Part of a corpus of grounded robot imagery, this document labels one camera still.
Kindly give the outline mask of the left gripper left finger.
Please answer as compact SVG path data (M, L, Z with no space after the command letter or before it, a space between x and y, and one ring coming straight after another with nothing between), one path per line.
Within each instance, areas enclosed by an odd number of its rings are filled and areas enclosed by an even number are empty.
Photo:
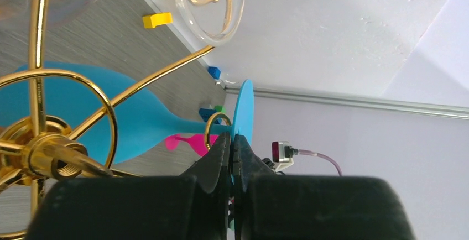
M179 176L57 182L26 239L226 239L231 136Z

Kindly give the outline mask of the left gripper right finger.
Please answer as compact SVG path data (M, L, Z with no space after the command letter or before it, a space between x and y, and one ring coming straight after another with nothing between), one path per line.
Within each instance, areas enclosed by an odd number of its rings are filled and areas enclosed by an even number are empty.
M233 140L236 239L414 239L392 187L364 176L279 175Z

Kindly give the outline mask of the pink wine glass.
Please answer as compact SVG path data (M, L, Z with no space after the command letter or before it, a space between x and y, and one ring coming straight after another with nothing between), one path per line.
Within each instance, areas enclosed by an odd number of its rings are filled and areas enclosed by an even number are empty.
M209 151L203 134L194 134L188 138L183 137L181 134L174 134L164 139L164 145L167 150L175 150L180 142L187 143L199 156L204 156Z

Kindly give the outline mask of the blue wine glass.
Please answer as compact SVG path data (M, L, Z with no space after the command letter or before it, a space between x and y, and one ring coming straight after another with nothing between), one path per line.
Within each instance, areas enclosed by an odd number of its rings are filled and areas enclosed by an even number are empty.
M27 100L35 79L51 94L46 129L38 135ZM178 133L230 132L251 141L253 107L251 80L241 87L233 120L214 125L176 116L145 85L113 70L51 61L39 70L22 66L1 78L1 189L47 178L110 176L113 163Z

